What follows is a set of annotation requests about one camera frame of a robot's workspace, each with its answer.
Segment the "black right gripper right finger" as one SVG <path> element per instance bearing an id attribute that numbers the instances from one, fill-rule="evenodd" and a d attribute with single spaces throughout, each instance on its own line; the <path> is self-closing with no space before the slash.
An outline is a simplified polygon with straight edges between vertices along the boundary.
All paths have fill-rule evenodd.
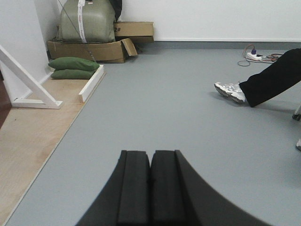
<path id="1" fill-rule="evenodd" d="M 157 150 L 151 162 L 154 226 L 266 226 L 214 190 L 179 150 Z"/>

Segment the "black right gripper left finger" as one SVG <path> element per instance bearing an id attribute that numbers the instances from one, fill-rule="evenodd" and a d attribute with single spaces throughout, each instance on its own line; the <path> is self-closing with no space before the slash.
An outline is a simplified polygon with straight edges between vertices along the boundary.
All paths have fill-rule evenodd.
<path id="1" fill-rule="evenodd" d="M 149 171 L 146 152 L 121 151 L 113 173 L 77 225 L 147 226 Z"/>

